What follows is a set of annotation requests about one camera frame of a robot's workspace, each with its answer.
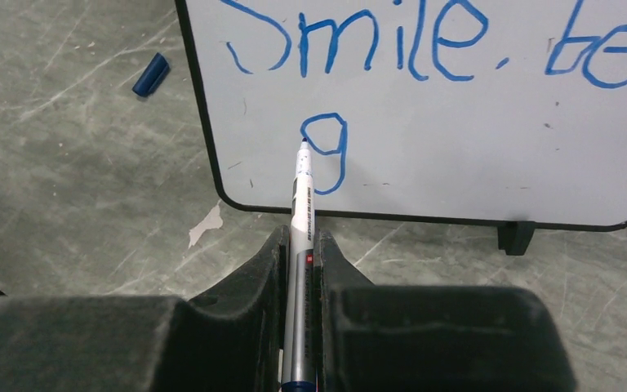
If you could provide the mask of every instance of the marker cap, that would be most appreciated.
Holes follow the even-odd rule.
[[[160,83],[169,73],[170,67],[167,59],[159,53],[155,54],[150,64],[145,68],[143,74],[140,75],[138,82],[133,85],[133,92],[139,96],[149,96],[158,89]]]

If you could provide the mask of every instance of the whiteboard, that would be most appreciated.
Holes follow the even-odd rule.
[[[220,195],[289,208],[627,224],[627,0],[177,0]]]

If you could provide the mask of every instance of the whiteboard black border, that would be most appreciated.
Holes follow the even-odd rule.
[[[205,90],[203,89],[203,80],[200,65],[198,63],[198,53],[196,45],[193,41],[193,30],[191,29],[191,20],[189,18],[189,9],[186,6],[186,0],[175,0],[176,13],[179,17],[179,26],[181,35],[184,38],[184,46],[186,49],[186,57],[189,61],[189,71],[191,72],[191,80],[193,82],[193,90],[196,94],[196,102],[198,103],[198,112],[201,117],[201,125],[203,136],[205,137],[208,159],[210,160],[210,168],[212,178],[215,181],[215,189],[220,198],[229,206],[245,212],[269,212],[289,214],[290,208],[286,207],[259,207],[247,206],[240,204],[229,198],[222,185],[222,175],[220,174],[220,165],[217,161],[217,152],[215,149],[215,140],[212,137],[212,127],[210,124],[210,116],[207,110],[207,100]],[[413,216],[413,215],[393,215],[393,214],[375,214],[370,212],[345,212],[331,210],[316,210],[316,214],[320,216],[338,216],[344,218],[359,219],[377,219],[385,221],[414,221],[426,223],[444,223],[451,225],[477,225],[477,226],[493,226],[500,227],[509,223],[506,220],[479,220],[464,218],[444,218],[435,216]],[[627,228],[627,221],[610,226],[596,225],[572,225],[572,224],[554,224],[537,222],[537,229],[560,229],[571,231],[597,231],[608,232]]]

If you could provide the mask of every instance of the marker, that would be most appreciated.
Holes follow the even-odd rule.
[[[282,353],[282,392],[315,392],[313,350],[314,178],[311,150],[304,138],[296,153],[292,190],[287,313]]]

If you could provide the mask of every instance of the paint stain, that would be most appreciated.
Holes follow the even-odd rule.
[[[219,229],[223,223],[220,217],[220,201],[218,200],[206,217],[189,231],[189,249],[201,239],[203,233],[210,229]]]

